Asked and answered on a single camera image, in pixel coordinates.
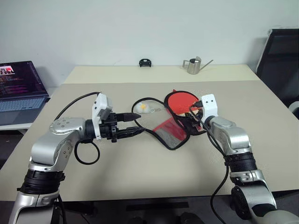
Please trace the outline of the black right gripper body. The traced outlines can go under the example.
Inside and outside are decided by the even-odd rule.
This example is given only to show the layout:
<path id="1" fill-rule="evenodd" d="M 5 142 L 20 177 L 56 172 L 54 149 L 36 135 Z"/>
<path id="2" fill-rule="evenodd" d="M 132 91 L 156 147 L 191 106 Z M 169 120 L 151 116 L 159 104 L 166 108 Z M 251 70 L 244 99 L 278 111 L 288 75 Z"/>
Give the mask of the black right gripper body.
<path id="1" fill-rule="evenodd" d="M 192 136 L 206 133 L 206 131 L 198 124 L 198 121 L 192 116 L 191 113 L 186 113 L 186 128 Z"/>

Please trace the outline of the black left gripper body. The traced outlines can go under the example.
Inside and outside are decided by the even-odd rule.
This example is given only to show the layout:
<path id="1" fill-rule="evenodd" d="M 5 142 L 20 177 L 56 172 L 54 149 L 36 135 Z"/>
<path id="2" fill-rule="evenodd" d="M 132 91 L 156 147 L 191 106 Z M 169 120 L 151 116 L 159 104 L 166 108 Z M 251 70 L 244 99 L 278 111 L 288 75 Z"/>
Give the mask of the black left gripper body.
<path id="1" fill-rule="evenodd" d="M 111 140 L 113 143 L 117 142 L 117 116 L 112 112 L 108 115 L 107 119 L 102 119 L 99 124 L 100 135 L 102 138 Z"/>

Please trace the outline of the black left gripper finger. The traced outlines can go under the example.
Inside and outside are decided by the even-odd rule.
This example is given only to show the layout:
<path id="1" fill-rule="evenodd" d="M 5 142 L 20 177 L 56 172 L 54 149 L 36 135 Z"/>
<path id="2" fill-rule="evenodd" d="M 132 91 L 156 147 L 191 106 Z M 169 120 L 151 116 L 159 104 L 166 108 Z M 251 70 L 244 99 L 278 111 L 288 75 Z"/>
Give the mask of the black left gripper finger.
<path id="1" fill-rule="evenodd" d="M 129 122 L 139 119 L 141 115 L 133 112 L 117 113 L 116 119 L 118 122 Z"/>
<path id="2" fill-rule="evenodd" d="M 124 138 L 130 138 L 136 135 L 139 135 L 143 132 L 142 127 L 127 127 L 125 129 L 117 130 L 116 131 L 116 138 L 117 139 L 124 139 Z"/>

